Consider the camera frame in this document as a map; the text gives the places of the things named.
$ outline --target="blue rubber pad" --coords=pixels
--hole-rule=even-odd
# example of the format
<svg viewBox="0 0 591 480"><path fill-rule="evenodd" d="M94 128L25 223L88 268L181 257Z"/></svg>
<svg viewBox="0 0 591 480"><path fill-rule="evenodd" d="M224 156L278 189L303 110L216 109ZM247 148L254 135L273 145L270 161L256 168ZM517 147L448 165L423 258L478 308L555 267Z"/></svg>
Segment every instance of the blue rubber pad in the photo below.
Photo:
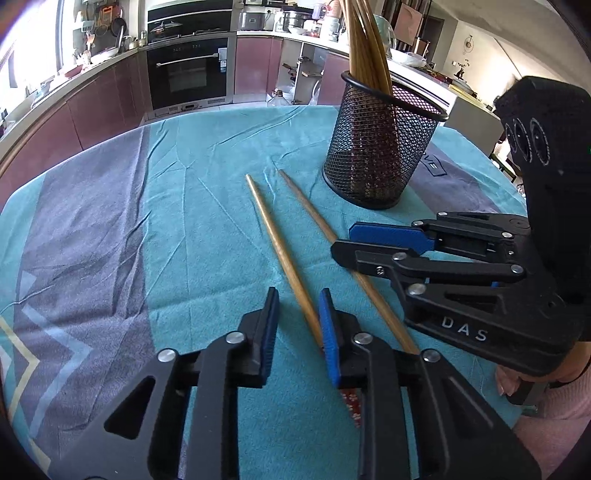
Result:
<svg viewBox="0 0 591 480"><path fill-rule="evenodd" d="M333 315L336 315L335 308L330 296L330 290L324 288L320 293L320 326L322 327L322 343L324 345L324 359L329 371L329 378L332 384L339 388L340 385L340 362L339 345L333 323Z"/></svg>
<svg viewBox="0 0 591 480"><path fill-rule="evenodd" d="M277 337L277 323L279 322L279 292L273 288L271 308L267 319L267 328L261 343L261 375L267 379L273 365L275 338Z"/></svg>
<svg viewBox="0 0 591 480"><path fill-rule="evenodd" d="M349 239L362 244L411 248L418 255L423 255L435 248L435 240L427 237L418 227L383 225L381 223L354 223L349 229Z"/></svg>

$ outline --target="tablecloth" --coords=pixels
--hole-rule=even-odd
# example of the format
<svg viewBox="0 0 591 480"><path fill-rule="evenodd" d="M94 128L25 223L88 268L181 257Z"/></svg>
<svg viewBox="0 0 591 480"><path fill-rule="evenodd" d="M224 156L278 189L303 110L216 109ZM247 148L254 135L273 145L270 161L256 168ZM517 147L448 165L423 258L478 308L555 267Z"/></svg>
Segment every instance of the tablecloth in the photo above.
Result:
<svg viewBox="0 0 591 480"><path fill-rule="evenodd" d="M262 306L281 316L267 386L239 393L243 479L357 476L359 432L276 259L245 174L258 183L314 301L396 340L278 174L283 168L339 236L357 220L408 225L441 210L525 214L510 182L458 132L437 128L396 207L336 196L320 167L337 109L196 112L127 132L15 192L0 215L0 360L12 426L44 468L156 351L204 348ZM387 281L375 285L402 316ZM411 331L440 350L513 424L494 365ZM411 454L415 457L411 439Z"/></svg>

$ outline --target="black mesh cup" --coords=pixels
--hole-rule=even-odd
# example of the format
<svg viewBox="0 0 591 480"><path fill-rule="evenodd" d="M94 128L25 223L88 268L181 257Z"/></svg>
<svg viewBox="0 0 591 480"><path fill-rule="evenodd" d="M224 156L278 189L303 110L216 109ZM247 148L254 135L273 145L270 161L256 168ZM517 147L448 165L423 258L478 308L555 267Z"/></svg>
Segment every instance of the black mesh cup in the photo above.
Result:
<svg viewBox="0 0 591 480"><path fill-rule="evenodd" d="M345 93L322 167L339 196L373 210L400 200L446 111L415 90L393 81L392 96L343 72Z"/></svg>

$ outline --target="human hand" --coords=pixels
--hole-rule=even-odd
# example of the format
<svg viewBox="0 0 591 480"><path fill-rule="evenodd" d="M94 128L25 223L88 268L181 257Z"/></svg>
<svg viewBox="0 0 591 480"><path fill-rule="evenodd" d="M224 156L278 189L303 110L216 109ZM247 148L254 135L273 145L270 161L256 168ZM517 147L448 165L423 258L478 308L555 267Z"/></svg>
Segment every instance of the human hand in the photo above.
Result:
<svg viewBox="0 0 591 480"><path fill-rule="evenodd" d="M498 365L495 372L497 390L499 395L511 396L517 391L522 380L526 382L572 382L584 370L590 356L591 342L577 342L560 366L544 377L532 377Z"/></svg>

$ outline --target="ceiling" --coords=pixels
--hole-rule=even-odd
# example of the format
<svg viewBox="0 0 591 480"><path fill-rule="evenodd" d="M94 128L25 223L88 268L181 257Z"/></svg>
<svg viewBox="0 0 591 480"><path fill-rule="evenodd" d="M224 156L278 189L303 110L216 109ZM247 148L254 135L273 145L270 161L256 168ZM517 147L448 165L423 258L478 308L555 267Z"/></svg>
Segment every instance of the ceiling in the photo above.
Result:
<svg viewBox="0 0 591 480"><path fill-rule="evenodd" d="M591 61L545 0L435 0L458 20L509 42L591 92Z"/></svg>

